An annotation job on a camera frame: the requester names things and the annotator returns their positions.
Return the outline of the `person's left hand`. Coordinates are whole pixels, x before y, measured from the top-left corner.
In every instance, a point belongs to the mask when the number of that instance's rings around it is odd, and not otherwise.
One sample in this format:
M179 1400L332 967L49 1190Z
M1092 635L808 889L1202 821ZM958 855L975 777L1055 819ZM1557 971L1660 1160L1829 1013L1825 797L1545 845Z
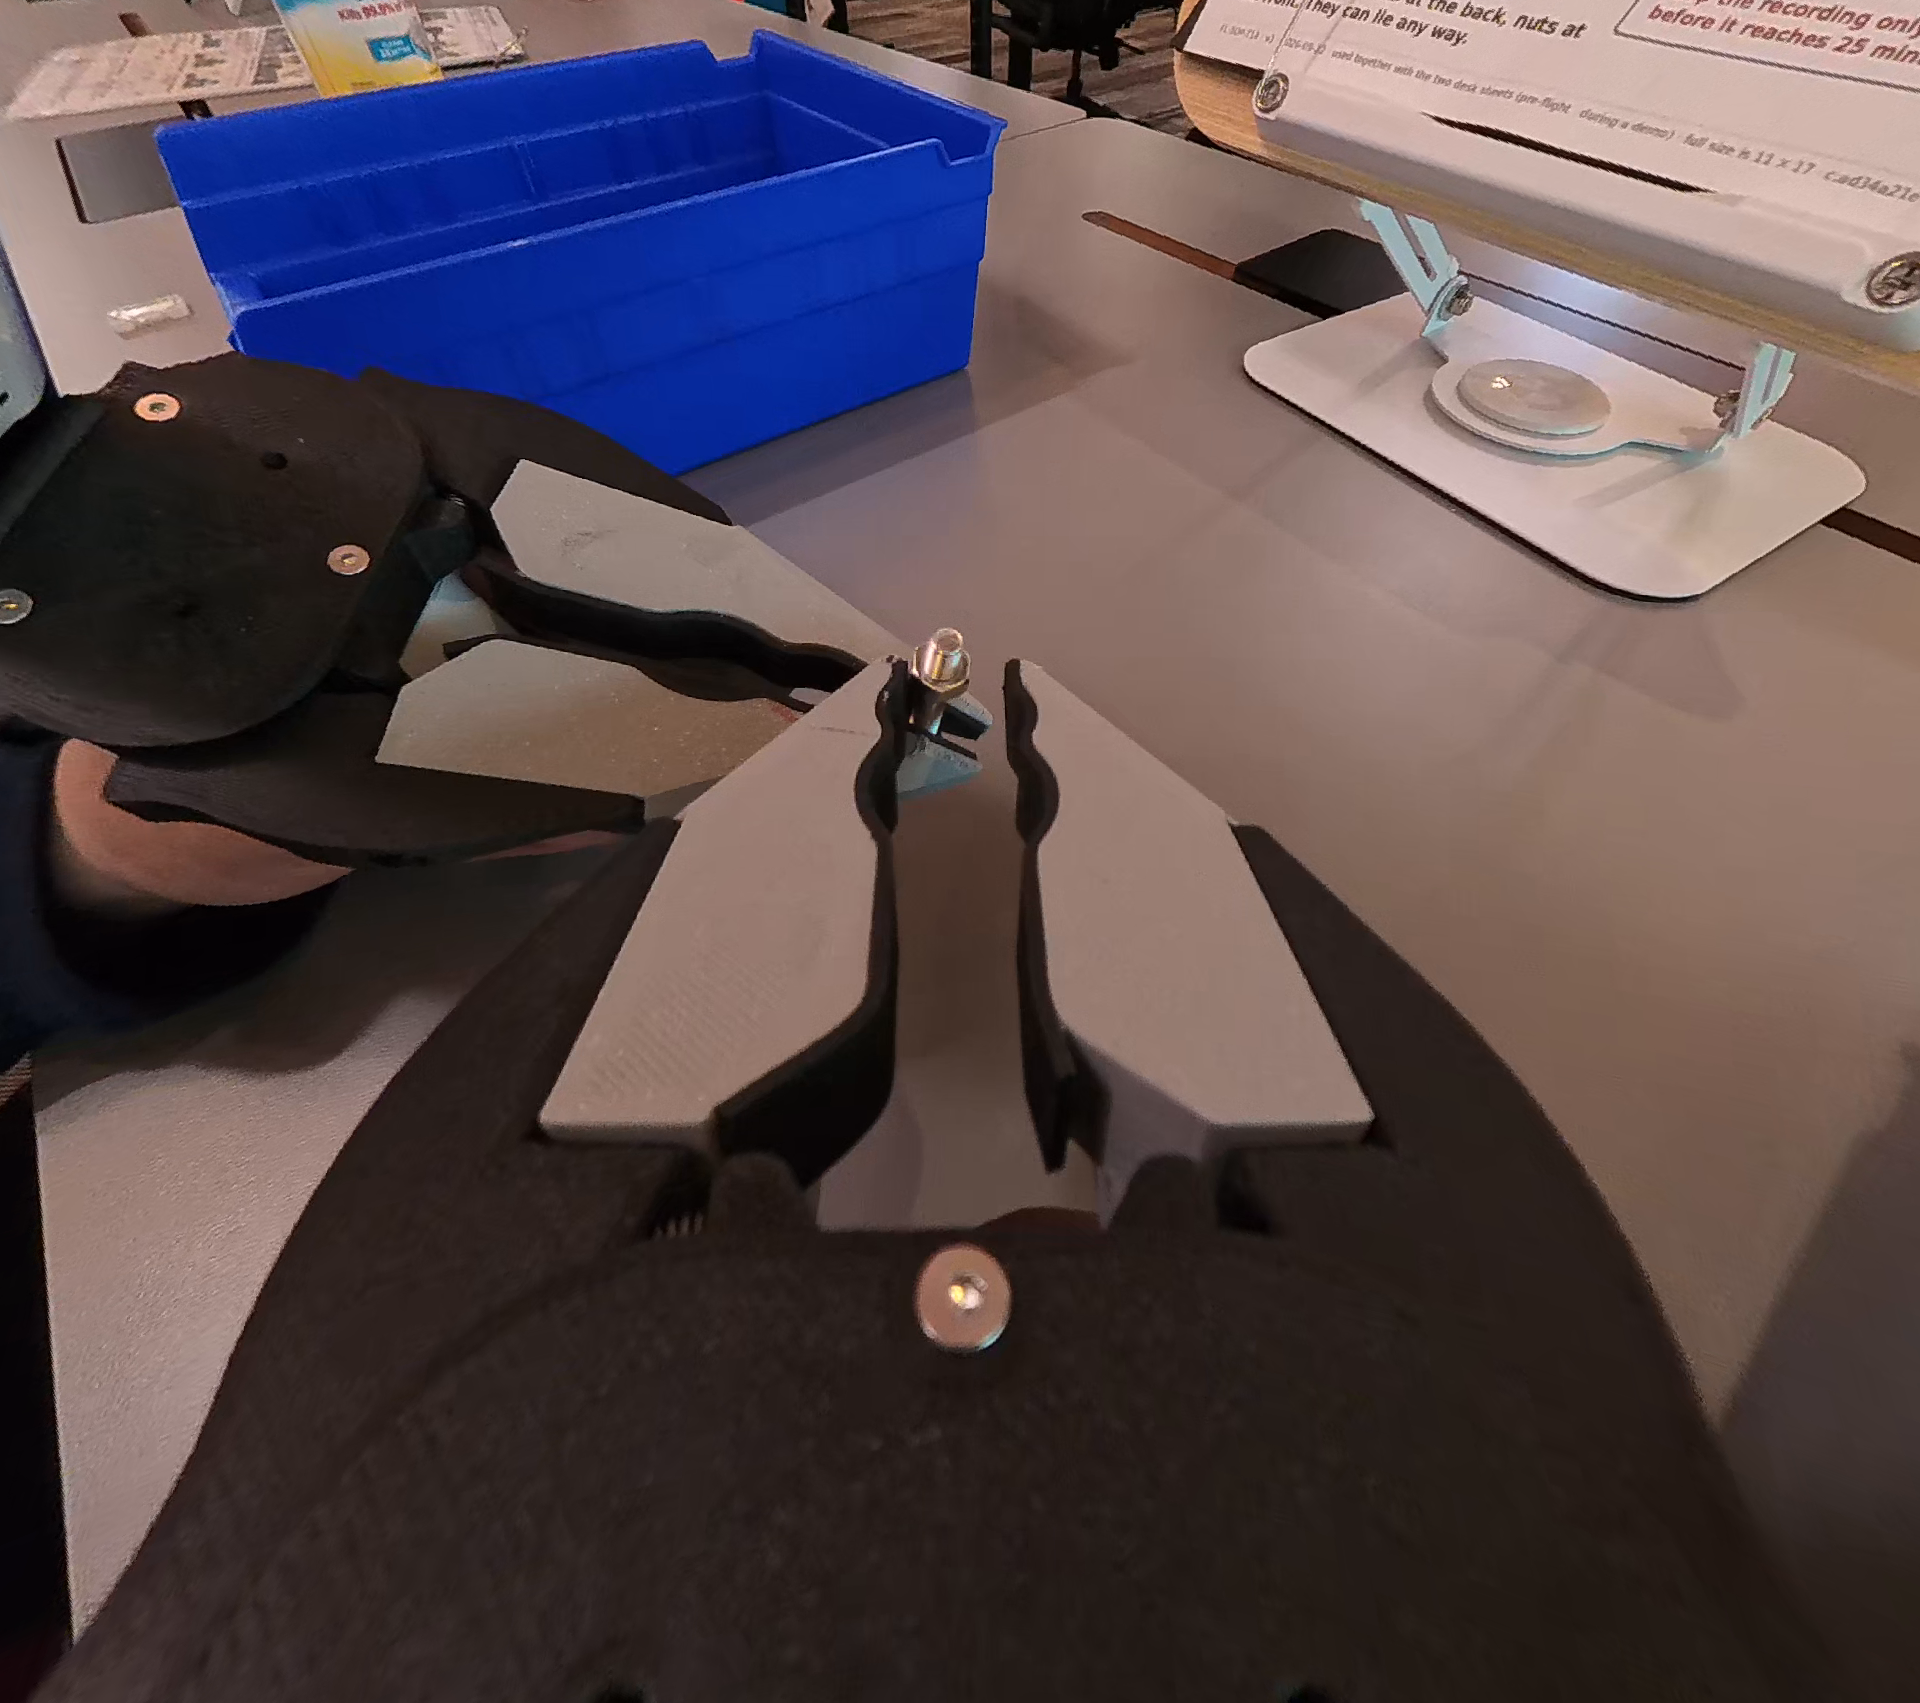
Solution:
M108 801L116 765L110 751L78 739L55 759L46 863L64 905L118 919L254 907L322 891L349 873L219 825L143 819Z

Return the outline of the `person's left forearm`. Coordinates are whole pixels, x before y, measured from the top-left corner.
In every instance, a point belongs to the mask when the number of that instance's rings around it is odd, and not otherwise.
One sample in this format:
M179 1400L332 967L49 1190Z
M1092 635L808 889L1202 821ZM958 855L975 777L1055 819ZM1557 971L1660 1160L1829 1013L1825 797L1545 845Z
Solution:
M116 999L73 961L52 863L51 741L3 743L3 1068L108 1027Z

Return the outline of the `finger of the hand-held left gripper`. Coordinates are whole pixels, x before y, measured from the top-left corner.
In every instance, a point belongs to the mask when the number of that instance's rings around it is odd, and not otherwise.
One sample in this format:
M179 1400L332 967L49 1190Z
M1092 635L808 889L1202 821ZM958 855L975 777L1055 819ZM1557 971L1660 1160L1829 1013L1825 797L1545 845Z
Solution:
M699 701L797 703L901 657L753 531L531 461L493 501L469 583L518 639Z
M498 579L509 629L410 679L374 759L673 813L869 663L925 653L803 569Z

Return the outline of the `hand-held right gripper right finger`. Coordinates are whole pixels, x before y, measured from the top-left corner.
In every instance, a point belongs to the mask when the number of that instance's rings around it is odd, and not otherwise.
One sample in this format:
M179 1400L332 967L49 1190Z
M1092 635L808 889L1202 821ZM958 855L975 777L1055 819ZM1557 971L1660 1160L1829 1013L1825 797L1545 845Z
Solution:
M1045 1164L1086 1154L1109 1222L1152 1158L1363 1138L1374 1106L1231 815L1038 663L1002 697Z

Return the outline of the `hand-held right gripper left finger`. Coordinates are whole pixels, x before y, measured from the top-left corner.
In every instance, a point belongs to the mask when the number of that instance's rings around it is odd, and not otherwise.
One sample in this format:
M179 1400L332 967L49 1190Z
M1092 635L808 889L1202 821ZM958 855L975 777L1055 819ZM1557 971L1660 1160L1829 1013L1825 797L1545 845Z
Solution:
M821 1180L897 1068L904 665L878 659L676 819L540 1108L547 1138L767 1152Z

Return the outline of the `blue plastic bin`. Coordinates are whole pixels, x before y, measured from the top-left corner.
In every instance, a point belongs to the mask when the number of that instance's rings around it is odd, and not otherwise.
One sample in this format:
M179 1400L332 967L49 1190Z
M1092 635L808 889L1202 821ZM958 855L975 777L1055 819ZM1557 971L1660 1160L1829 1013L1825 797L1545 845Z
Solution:
M156 151L235 349L524 399L683 473L967 369L1002 131L759 31Z

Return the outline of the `sleeved printed paper sheet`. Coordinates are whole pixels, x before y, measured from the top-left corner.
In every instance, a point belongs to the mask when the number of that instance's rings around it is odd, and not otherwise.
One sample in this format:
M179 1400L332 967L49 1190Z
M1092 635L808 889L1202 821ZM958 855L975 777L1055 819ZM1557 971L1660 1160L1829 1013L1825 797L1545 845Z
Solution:
M66 45L32 65L13 93L13 121L56 121L133 107L185 105L314 83L281 25L124 35Z

